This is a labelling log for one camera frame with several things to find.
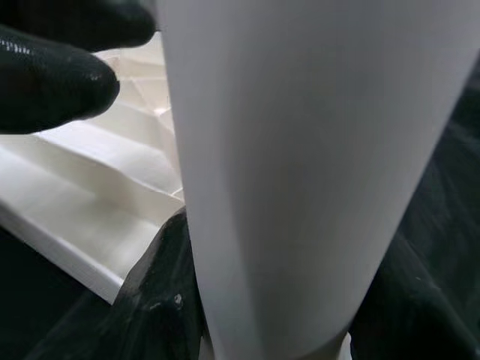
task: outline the black glove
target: black glove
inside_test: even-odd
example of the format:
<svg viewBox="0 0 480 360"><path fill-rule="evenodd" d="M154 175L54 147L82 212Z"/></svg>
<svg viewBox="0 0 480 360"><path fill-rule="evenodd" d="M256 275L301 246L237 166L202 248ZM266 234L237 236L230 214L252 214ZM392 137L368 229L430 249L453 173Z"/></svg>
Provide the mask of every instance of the black glove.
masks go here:
<svg viewBox="0 0 480 360"><path fill-rule="evenodd" d="M147 42L155 22L140 1L0 0L0 134L107 110L119 83L88 51Z"/></svg>

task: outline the black fabric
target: black fabric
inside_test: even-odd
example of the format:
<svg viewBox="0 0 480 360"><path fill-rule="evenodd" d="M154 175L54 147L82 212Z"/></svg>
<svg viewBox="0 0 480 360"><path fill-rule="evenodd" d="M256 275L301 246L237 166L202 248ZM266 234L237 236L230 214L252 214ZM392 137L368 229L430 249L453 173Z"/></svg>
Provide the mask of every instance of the black fabric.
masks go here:
<svg viewBox="0 0 480 360"><path fill-rule="evenodd" d="M352 324L357 359L480 359L480 64Z"/></svg>
<svg viewBox="0 0 480 360"><path fill-rule="evenodd" d="M154 33L135 0L0 0L0 134L104 112L119 83L86 50L141 45Z"/></svg>
<svg viewBox="0 0 480 360"><path fill-rule="evenodd" d="M155 236L110 309L84 293L26 357L8 360L193 360L204 328L181 211Z"/></svg>
<svg viewBox="0 0 480 360"><path fill-rule="evenodd" d="M85 296L94 299L94 307L77 312L83 319L95 319L93 309L107 314L106 302L0 229L1 360L24 359Z"/></svg>

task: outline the black rubber glove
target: black rubber glove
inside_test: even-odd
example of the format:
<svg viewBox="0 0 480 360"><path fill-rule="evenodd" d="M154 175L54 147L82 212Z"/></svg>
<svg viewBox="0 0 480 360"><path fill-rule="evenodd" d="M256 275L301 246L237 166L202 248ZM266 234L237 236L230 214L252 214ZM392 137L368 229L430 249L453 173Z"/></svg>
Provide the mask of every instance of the black rubber glove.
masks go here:
<svg viewBox="0 0 480 360"><path fill-rule="evenodd" d="M0 0L0 134L107 110L119 83L88 51L147 42L155 22L140 1Z"/></svg>

